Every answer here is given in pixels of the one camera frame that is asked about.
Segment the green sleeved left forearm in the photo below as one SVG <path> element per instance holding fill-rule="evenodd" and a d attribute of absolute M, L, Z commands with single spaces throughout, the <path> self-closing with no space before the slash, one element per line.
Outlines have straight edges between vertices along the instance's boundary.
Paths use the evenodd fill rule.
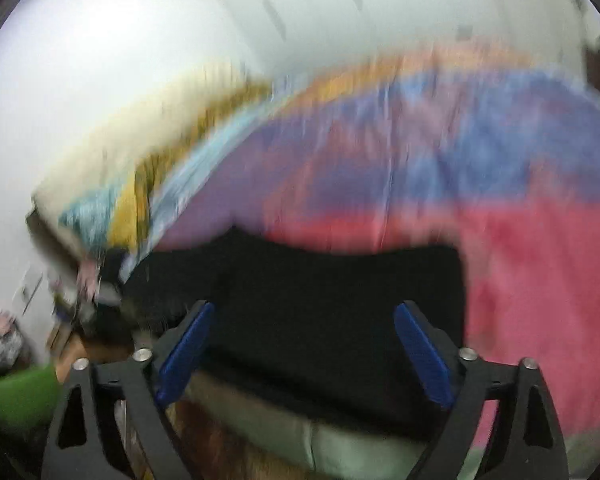
<path fill-rule="evenodd" d="M 0 430 L 22 437 L 48 426 L 61 394 L 53 365 L 20 370 L 0 377 Z"/>

